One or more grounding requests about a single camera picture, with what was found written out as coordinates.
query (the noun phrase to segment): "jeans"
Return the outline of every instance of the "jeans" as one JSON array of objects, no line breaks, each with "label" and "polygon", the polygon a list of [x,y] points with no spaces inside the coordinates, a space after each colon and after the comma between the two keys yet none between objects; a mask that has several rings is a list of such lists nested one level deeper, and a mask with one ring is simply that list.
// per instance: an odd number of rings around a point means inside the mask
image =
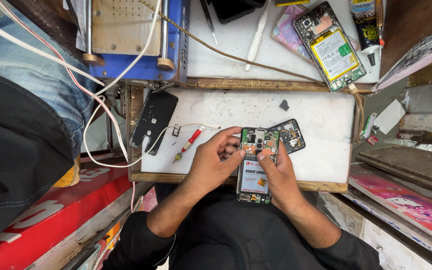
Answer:
[{"label": "jeans", "polygon": [[[51,44],[67,63],[88,72],[88,68],[83,63],[65,52],[21,12],[16,9],[12,11],[29,28]],[[46,45],[7,16],[0,19],[0,28],[17,39],[54,55]],[[94,93],[95,82],[75,72],[73,74],[83,87]],[[91,117],[93,99],[75,85],[66,68],[0,36],[0,76],[37,95],[57,112],[69,132],[71,154],[75,159],[81,150],[84,128]]]}]

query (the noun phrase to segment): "screwdriver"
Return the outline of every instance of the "screwdriver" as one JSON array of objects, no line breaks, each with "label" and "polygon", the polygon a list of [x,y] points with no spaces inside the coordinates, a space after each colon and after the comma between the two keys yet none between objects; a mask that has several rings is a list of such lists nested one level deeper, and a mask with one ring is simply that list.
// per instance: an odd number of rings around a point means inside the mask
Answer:
[{"label": "screwdriver", "polygon": [[188,150],[188,148],[195,142],[195,139],[198,138],[198,136],[206,129],[205,126],[199,126],[198,130],[194,132],[192,137],[184,144],[183,149],[181,152],[177,153],[176,156],[174,156],[173,163],[177,160],[180,160],[183,157],[183,152]]}]

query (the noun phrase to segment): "disassembled smartphone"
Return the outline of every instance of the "disassembled smartphone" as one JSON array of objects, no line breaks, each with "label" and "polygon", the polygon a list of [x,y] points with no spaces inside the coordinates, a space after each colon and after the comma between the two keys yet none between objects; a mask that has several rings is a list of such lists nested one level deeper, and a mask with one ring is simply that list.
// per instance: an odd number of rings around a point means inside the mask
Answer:
[{"label": "disassembled smartphone", "polygon": [[331,92],[338,92],[366,75],[327,1],[299,17],[293,26]]},{"label": "disassembled smartphone", "polygon": [[306,146],[298,122],[295,119],[287,120],[270,127],[270,129],[279,131],[279,138],[283,141],[288,154],[301,150]]},{"label": "disassembled smartphone", "polygon": [[237,172],[236,196],[238,201],[264,204],[271,201],[268,178],[259,165],[256,155],[262,152],[276,164],[278,145],[278,130],[243,128],[239,148],[246,150],[246,156]]}]

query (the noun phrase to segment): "right hand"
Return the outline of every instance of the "right hand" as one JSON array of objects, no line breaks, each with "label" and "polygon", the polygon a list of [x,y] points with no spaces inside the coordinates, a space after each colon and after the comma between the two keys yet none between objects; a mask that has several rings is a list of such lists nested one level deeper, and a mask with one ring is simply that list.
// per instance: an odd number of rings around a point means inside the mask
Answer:
[{"label": "right hand", "polygon": [[297,210],[305,200],[298,188],[293,163],[286,152],[283,142],[279,141],[276,165],[263,153],[259,153],[257,158],[268,177],[273,204],[284,213]]}]

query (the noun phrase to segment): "glue bottle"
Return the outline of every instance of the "glue bottle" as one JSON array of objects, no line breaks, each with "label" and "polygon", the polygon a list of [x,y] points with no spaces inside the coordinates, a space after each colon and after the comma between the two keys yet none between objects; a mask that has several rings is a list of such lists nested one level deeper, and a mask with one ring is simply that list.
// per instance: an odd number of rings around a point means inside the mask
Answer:
[{"label": "glue bottle", "polygon": [[379,49],[375,6],[375,0],[350,0],[351,15],[356,25],[361,51],[368,54],[371,66],[376,64],[375,51]]}]

